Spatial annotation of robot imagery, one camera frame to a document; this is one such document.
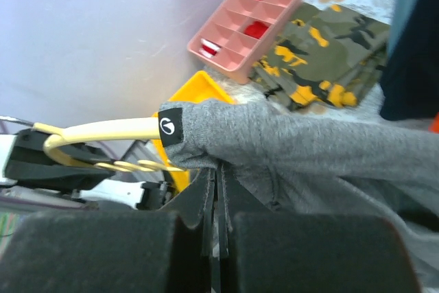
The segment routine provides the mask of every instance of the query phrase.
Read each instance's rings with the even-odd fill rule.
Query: white object
[[[201,43],[202,43],[202,45],[212,49],[215,52],[217,52],[217,51],[219,51],[221,49],[220,46],[218,46],[215,43],[212,43],[212,42],[210,42],[210,41],[208,41],[208,40],[206,40],[204,38],[201,38]]]
[[[109,200],[126,204],[136,209],[136,203],[140,202],[143,195],[143,182],[127,183],[115,180],[103,180],[91,190],[81,190],[80,198],[91,202]]]
[[[205,51],[203,48],[200,48],[199,50],[200,54],[205,56],[206,58],[212,58],[213,54],[210,54],[208,51]]]
[[[13,185],[16,182],[15,180],[5,177],[5,166],[9,159],[15,138],[15,135],[0,134],[0,185]]]

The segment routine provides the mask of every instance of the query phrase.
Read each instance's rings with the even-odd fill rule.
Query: cream handle
[[[158,118],[154,117],[99,121],[65,129],[36,123],[34,129],[52,134],[43,144],[43,150],[48,157],[62,165],[78,167],[93,167],[93,165],[71,158],[59,147],[91,141],[160,139]],[[178,167],[175,169],[174,167],[166,168],[168,170],[183,170]]]

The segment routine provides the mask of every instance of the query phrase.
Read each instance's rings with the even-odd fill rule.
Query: white panel
[[[0,0],[0,113],[62,127],[150,116],[201,67],[186,44],[221,1]]]

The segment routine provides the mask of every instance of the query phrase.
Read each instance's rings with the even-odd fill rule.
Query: metal rod
[[[22,120],[22,119],[18,119],[18,118],[13,118],[13,117],[8,117],[8,116],[0,116],[0,121],[6,121],[8,123],[14,123],[14,124],[18,124],[18,125],[27,126],[27,127],[34,126],[34,123],[32,123],[30,121]]]

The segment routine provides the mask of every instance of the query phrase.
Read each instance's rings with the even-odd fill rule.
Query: yellow tray
[[[205,71],[198,71],[189,79],[172,97],[169,99],[172,102],[193,102],[200,103],[207,99],[218,99],[220,101],[234,104],[235,101],[231,98]],[[168,164],[168,158],[165,149],[162,146],[161,140],[152,140],[154,147],[156,147],[158,154],[162,158],[164,164]],[[170,172],[176,189],[178,192],[183,191],[189,185],[189,171],[186,172]]]

